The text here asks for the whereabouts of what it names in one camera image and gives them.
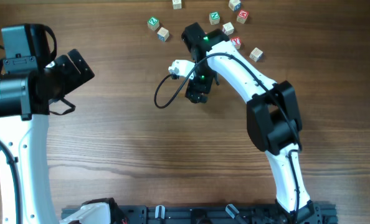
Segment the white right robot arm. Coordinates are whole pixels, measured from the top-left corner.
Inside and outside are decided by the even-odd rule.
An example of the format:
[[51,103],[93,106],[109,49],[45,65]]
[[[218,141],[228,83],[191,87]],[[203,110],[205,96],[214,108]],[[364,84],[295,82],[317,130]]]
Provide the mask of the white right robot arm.
[[300,222],[310,196],[298,162],[302,123],[294,88],[288,81],[277,83],[259,72],[220,29],[205,33],[195,22],[184,29],[181,38],[192,57],[186,98],[205,103],[219,75],[233,87],[246,103],[249,138],[267,155],[276,201],[290,222]]

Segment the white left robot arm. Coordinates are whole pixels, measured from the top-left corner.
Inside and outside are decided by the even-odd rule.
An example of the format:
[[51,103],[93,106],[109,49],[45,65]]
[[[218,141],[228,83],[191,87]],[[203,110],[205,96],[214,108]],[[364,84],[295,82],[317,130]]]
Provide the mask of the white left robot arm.
[[57,223],[47,167],[50,104],[94,77],[78,50],[57,55],[52,29],[4,27],[0,59],[0,186],[4,223]]

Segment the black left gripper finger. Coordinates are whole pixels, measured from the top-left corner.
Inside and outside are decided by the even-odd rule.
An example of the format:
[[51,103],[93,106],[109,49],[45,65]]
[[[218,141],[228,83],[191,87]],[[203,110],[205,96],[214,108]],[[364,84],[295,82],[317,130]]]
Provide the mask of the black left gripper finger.
[[78,74],[78,70],[69,56],[61,55],[56,58],[57,70],[63,75],[64,92],[71,92],[83,84],[75,84],[73,76]]
[[95,77],[94,72],[77,49],[71,50],[68,55],[78,70],[78,74],[73,76],[75,84],[84,84]]

